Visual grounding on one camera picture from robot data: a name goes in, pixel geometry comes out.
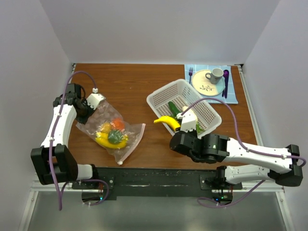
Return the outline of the fake green lime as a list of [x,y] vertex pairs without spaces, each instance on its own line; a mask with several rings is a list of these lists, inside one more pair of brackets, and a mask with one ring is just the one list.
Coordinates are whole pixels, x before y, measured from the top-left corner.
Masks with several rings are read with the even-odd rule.
[[199,133],[203,133],[205,130],[202,129],[199,124],[196,124],[196,131],[199,134]]

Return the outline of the fake white radish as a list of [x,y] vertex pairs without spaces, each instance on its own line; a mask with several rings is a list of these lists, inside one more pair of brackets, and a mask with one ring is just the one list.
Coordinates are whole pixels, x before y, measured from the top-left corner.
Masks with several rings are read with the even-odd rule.
[[[183,111],[183,112],[186,111],[187,108],[188,108],[187,106],[183,106],[183,107],[182,107],[182,111]],[[184,114],[184,116],[187,116],[188,114],[193,115],[194,118],[195,118],[196,123],[198,122],[198,117],[197,117],[196,113],[195,113],[192,109],[189,109],[189,110]]]

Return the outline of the clear zip top bag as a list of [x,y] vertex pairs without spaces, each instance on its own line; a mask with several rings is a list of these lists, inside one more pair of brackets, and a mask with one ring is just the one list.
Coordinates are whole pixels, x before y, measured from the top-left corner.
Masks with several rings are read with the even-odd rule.
[[105,148],[118,165],[133,153],[142,140],[146,124],[129,124],[106,100],[100,102],[85,124],[77,128]]

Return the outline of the fake green cucumber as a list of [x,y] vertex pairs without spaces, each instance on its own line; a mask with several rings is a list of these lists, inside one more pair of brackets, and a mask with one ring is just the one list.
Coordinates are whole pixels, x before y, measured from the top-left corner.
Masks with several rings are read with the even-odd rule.
[[173,102],[168,102],[169,109],[174,117],[176,117],[181,111],[176,107]]

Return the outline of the fake orange fruit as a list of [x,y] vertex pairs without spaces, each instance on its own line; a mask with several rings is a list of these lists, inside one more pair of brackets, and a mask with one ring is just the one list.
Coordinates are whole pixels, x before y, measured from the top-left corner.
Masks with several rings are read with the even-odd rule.
[[117,129],[117,130],[124,130],[125,129],[125,123],[121,118],[113,119],[112,126],[113,126],[114,129]]

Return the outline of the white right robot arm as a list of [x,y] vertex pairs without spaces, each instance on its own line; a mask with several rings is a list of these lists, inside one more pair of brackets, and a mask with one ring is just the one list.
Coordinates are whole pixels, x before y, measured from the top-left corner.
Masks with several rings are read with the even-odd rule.
[[271,180],[281,186],[298,187],[303,180],[302,167],[297,164],[299,147],[294,144],[285,148],[269,148],[239,143],[218,134],[210,133],[198,138],[196,132],[178,131],[169,146],[197,163],[242,163],[239,167],[217,169],[214,183],[220,189],[253,180]]

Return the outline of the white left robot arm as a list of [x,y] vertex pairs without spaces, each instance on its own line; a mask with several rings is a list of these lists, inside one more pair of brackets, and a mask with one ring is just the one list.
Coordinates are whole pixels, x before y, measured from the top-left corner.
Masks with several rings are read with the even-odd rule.
[[42,185],[57,182],[83,180],[89,189],[100,183],[95,165],[80,165],[68,149],[68,140],[73,122],[86,124],[100,102],[105,99],[97,88],[85,98],[84,89],[79,84],[68,84],[64,95],[53,101],[53,118],[46,138],[39,148],[31,151],[31,160]]

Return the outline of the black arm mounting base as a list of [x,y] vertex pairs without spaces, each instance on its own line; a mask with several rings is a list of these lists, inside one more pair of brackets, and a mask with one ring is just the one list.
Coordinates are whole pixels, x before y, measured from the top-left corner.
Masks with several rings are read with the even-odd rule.
[[158,169],[99,167],[98,178],[106,182],[77,182],[74,190],[82,190],[83,201],[107,196],[146,197],[209,197],[216,202],[230,202],[233,190],[242,189],[240,183],[225,182],[224,168],[216,170]]

